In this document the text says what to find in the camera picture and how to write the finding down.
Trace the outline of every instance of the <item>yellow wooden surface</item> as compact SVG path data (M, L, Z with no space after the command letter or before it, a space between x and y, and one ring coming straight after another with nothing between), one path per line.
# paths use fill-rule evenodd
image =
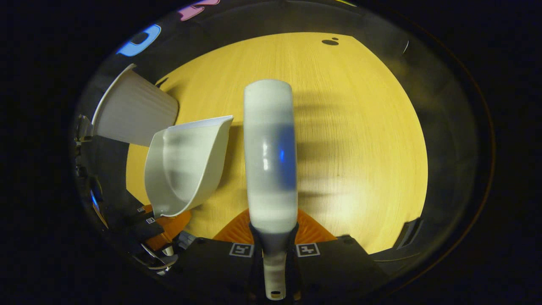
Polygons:
M338 38L337 46L322 40ZM249 39L178 67L161 89L180 101L176 124L234 115L217 191L192 210L186 230L212 238L248 207L243 89L273 78L291 84L299 207L368 253L388 249L420 216L427 153L414 108L386 66L353 37L288 33ZM130 145L127 189L144 204L148 148Z

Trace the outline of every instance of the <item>white plastic scoop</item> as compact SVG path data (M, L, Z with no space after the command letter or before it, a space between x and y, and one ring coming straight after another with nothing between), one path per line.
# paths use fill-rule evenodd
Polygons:
M263 244L266 295L286 296L288 235L298 216L292 88L273 79L244 89L244 157L250 222Z
M233 116L176 125L154 134L145 189L154 215L174 217L202 204L217 188Z

